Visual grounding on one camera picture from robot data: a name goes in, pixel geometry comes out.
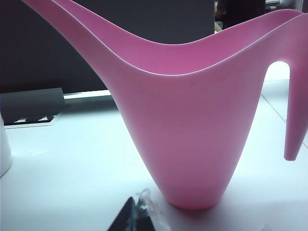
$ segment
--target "white table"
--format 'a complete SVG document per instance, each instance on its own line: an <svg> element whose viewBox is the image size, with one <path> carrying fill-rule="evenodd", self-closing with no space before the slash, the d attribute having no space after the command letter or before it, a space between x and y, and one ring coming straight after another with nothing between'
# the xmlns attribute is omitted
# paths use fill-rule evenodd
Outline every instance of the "white table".
<svg viewBox="0 0 308 231"><path fill-rule="evenodd" d="M308 149L284 160L285 122L273 107L287 92L271 95L270 85L263 94L271 105L260 98L232 180L209 210L164 200L112 103L73 106L52 126L8 129L13 165L1 178L1 230L104 231L145 188L173 231L308 230Z"/></svg>

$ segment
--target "black object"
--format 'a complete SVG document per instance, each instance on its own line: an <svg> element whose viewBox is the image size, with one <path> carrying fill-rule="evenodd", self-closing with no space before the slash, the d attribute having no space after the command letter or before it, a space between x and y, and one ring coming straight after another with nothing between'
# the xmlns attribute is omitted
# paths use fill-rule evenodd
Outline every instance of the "black object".
<svg viewBox="0 0 308 231"><path fill-rule="evenodd" d="M65 106L61 88L4 93L0 100L5 125L20 118L27 118L25 123L35 122L45 116L44 122L50 122Z"/></svg>
<svg viewBox="0 0 308 231"><path fill-rule="evenodd" d="M207 0L76 0L116 25L149 40L184 43L214 33ZM20 0L0 0L0 93L62 88L105 90L75 49Z"/></svg>
<svg viewBox="0 0 308 231"><path fill-rule="evenodd" d="M308 0L303 0L302 12L308 13Z"/></svg>
<svg viewBox="0 0 308 231"><path fill-rule="evenodd" d="M143 201L139 200L135 205L135 200L130 197L108 231L155 231L155 228Z"/></svg>
<svg viewBox="0 0 308 231"><path fill-rule="evenodd" d="M265 0L226 0L226 28L265 14Z"/></svg>

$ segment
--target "dark wall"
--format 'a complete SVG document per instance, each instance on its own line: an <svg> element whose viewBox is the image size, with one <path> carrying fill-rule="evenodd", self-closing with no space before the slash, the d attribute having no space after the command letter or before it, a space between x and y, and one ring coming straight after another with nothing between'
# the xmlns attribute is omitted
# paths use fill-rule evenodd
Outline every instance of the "dark wall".
<svg viewBox="0 0 308 231"><path fill-rule="evenodd" d="M76 0L149 40L185 43L214 31L210 0ZM0 1L0 93L61 87L64 93L104 84L44 19L20 0Z"/></svg>

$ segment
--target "white container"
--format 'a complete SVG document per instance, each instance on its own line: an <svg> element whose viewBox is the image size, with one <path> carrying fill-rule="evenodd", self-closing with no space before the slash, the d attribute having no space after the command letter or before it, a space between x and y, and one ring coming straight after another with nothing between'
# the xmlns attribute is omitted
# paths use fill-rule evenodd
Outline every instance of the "white container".
<svg viewBox="0 0 308 231"><path fill-rule="evenodd" d="M2 177L11 166L12 157L1 114L0 119L0 177Z"/></svg>

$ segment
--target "pink watering can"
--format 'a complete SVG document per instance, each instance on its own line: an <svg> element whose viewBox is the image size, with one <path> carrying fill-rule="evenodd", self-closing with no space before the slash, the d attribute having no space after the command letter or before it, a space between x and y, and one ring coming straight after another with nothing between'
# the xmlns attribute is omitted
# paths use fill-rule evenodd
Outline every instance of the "pink watering can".
<svg viewBox="0 0 308 231"><path fill-rule="evenodd" d="M308 14L275 11L198 41L135 36L71 0L24 0L108 87L166 199L214 206L245 145L270 64L291 69L284 158L308 128Z"/></svg>

